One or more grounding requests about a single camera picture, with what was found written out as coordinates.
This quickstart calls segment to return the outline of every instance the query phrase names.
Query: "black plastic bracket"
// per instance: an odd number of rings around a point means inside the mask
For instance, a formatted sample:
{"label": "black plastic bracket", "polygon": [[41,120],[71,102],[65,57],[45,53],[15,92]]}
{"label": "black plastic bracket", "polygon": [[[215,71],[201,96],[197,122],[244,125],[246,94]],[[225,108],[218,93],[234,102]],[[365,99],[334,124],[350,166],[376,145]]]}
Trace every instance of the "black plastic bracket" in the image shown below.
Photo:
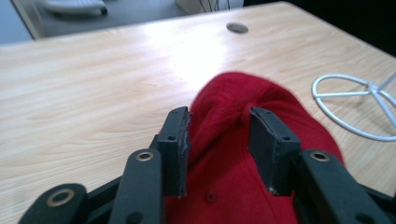
{"label": "black plastic bracket", "polygon": [[392,223],[334,155],[306,150],[295,169],[294,207],[300,223]]}
{"label": "black plastic bracket", "polygon": [[190,117],[186,106],[170,111],[158,135],[156,148],[163,156],[163,190],[166,196],[187,194]]}
{"label": "black plastic bracket", "polygon": [[273,112],[250,110],[249,150],[265,186],[274,195],[291,195],[290,165],[300,152],[300,139]]}
{"label": "black plastic bracket", "polygon": [[80,184],[63,184],[41,194],[26,211],[20,224],[85,223],[87,190]]}
{"label": "black plastic bracket", "polygon": [[108,223],[164,223],[162,157],[141,149],[127,161]]}

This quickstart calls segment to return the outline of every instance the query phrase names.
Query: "white object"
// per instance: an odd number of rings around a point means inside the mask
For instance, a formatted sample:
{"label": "white object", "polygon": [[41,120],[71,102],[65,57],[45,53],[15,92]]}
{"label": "white object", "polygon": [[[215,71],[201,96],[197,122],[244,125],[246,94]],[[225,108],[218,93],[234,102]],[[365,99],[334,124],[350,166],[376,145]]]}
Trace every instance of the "white object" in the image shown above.
{"label": "white object", "polygon": [[100,10],[107,14],[106,4],[101,0],[44,0],[43,7],[56,14],[84,14]]}
{"label": "white object", "polygon": [[[353,81],[355,83],[361,84],[362,86],[365,86],[367,88],[367,91],[354,91],[354,92],[333,92],[333,93],[317,93],[317,87],[319,82],[325,80],[325,79],[330,79],[330,78],[339,78],[339,79],[344,79],[348,81]],[[314,99],[316,100],[318,106],[323,110],[327,116],[329,116],[331,119],[333,119],[336,123],[341,125],[342,127],[346,128],[347,130],[350,130],[353,133],[359,134],[361,136],[378,140],[378,141],[385,141],[385,142],[391,142],[391,141],[396,141],[396,135],[393,136],[379,136],[371,133],[364,132],[356,127],[351,126],[350,124],[346,123],[342,119],[339,119],[337,116],[334,115],[334,113],[322,102],[322,98],[327,98],[327,97],[346,97],[346,96],[362,96],[362,95],[372,95],[380,108],[384,111],[386,116],[388,117],[390,123],[393,125],[393,128],[396,130],[396,118],[392,115],[391,111],[385,104],[384,100],[387,100],[390,105],[392,105],[394,108],[396,108],[396,100],[392,98],[391,95],[389,95],[387,92],[385,92],[385,88],[389,85],[390,82],[392,82],[394,79],[396,79],[396,72],[393,73],[385,82],[377,87],[374,85],[372,82],[368,82],[366,80],[352,77],[352,76],[347,76],[347,75],[342,75],[342,74],[329,74],[325,75],[322,77],[319,77],[314,84],[312,85],[312,95]]]}

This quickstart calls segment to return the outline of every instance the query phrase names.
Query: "wooden table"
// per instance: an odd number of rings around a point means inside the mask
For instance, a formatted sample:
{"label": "wooden table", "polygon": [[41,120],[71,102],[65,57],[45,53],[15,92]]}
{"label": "wooden table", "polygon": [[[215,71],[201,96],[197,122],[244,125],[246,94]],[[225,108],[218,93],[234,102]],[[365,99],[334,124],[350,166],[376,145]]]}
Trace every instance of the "wooden table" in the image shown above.
{"label": "wooden table", "polygon": [[[231,21],[248,33],[229,32]],[[328,73],[381,83],[396,70],[395,58],[279,3],[1,47],[0,223],[17,222],[56,185],[77,182],[91,191],[119,176],[169,110],[190,105],[210,78],[230,70],[291,90],[332,133],[348,171],[364,185],[394,193],[395,143],[336,125],[318,109],[311,85]],[[373,104],[336,107],[382,132]],[[366,110],[375,118],[362,118]]]}

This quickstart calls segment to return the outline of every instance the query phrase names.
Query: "grommet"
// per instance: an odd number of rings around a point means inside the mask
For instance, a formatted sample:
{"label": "grommet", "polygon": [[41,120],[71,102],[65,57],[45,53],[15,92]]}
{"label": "grommet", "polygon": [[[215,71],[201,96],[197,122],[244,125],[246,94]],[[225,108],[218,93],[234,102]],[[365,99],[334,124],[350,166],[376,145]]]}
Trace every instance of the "grommet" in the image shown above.
{"label": "grommet", "polygon": [[313,151],[309,154],[312,159],[317,160],[317,161],[329,161],[330,157],[328,157],[326,154],[319,152],[319,151]]}
{"label": "grommet", "polygon": [[152,154],[152,152],[141,152],[139,154],[136,155],[136,159],[138,161],[149,161],[154,157],[154,154]]}
{"label": "grommet", "polygon": [[206,200],[207,203],[213,203],[216,199],[217,199],[216,198],[216,194],[213,191],[208,191],[205,194],[205,200]]}
{"label": "grommet", "polygon": [[48,207],[58,207],[70,202],[75,196],[72,189],[60,189],[49,196],[47,199]]}

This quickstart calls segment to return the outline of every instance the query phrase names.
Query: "table hole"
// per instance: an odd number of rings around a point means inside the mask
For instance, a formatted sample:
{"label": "table hole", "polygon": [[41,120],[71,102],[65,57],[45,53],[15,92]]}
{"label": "table hole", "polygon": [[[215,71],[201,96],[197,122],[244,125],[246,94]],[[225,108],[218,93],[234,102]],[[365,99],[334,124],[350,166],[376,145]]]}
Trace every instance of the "table hole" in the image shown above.
{"label": "table hole", "polygon": [[229,22],[227,23],[227,30],[242,35],[248,32],[248,27],[242,23]]}

